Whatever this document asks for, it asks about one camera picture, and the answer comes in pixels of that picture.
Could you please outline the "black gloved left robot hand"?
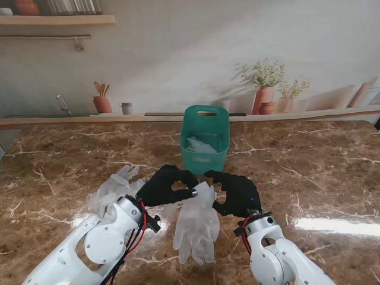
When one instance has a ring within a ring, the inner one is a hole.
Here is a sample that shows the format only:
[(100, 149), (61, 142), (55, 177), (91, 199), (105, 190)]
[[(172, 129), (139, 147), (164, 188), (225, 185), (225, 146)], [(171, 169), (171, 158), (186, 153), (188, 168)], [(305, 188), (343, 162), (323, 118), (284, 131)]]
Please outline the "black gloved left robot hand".
[[(174, 191), (172, 185), (176, 182), (182, 182), (186, 188)], [(165, 164), (137, 192), (136, 199), (148, 207), (174, 204), (192, 198), (193, 189), (198, 184), (198, 179), (190, 171)]]

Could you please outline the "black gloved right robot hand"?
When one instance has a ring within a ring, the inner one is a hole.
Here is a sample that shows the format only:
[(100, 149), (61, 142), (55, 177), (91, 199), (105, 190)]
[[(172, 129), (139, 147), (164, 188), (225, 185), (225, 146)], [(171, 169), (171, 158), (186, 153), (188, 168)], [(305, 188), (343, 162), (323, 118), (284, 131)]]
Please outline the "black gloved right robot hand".
[(226, 193), (224, 203), (214, 201), (213, 208), (222, 216), (233, 215), (247, 218), (250, 213), (262, 213), (259, 193), (255, 184), (246, 176), (209, 170), (205, 177), (212, 178), (213, 184), (220, 183)]

